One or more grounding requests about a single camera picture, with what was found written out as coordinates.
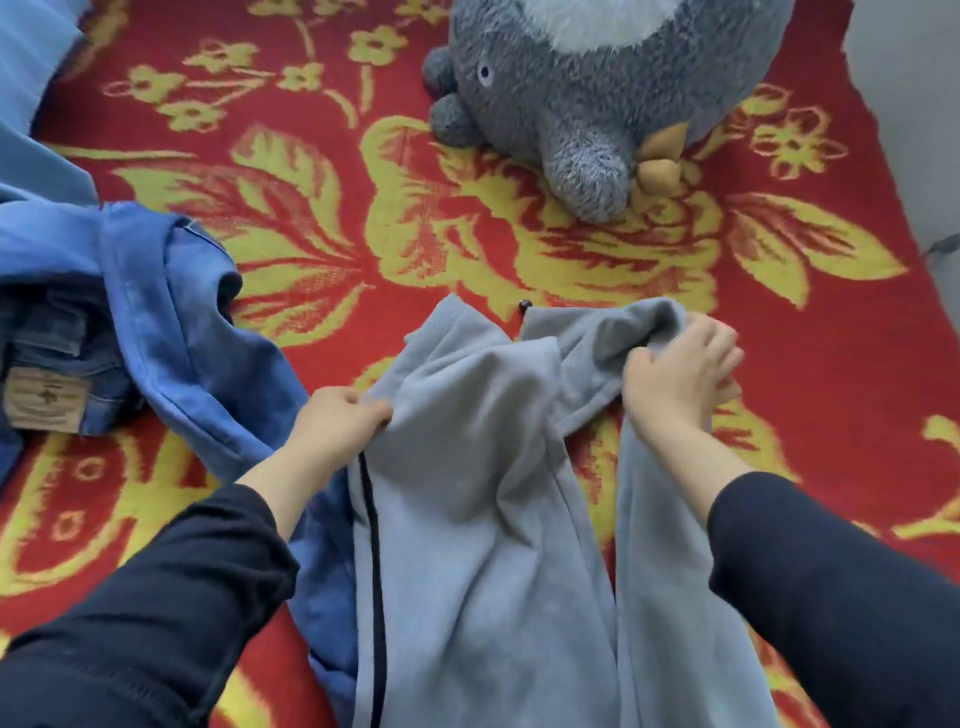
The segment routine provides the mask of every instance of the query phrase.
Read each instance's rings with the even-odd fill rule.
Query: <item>gray plush toy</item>
[[[581,220],[679,184],[684,147],[763,79],[793,0],[454,0],[434,135],[542,167]],[[632,185],[634,178],[638,186]]]

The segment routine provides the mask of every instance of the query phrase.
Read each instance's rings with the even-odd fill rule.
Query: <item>plush toy eye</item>
[[[477,81],[484,88],[490,88],[493,85],[493,69],[486,63],[481,62],[477,66]]]

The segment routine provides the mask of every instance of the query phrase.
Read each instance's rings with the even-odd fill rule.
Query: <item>plush toy ear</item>
[[[423,83],[430,95],[439,99],[448,93],[456,93],[457,78],[453,73],[453,58],[445,45],[434,48],[423,61]]]
[[[634,174],[634,148],[625,133],[548,120],[540,151],[550,190],[580,220],[607,223],[624,212]]]
[[[447,94],[430,109],[430,128],[437,140],[448,147],[479,147],[487,143],[464,100],[455,93]]]

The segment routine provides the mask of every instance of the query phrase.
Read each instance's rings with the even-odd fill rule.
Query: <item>black sleeve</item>
[[[790,481],[737,478],[708,520],[710,587],[833,728],[960,725],[960,589]]]
[[[0,660],[4,728],[205,724],[297,563],[250,488],[190,506],[82,602]]]

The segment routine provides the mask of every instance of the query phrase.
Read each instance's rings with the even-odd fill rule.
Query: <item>leather patch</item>
[[[12,367],[3,388],[3,408],[15,429],[80,431],[90,383],[31,367]]]

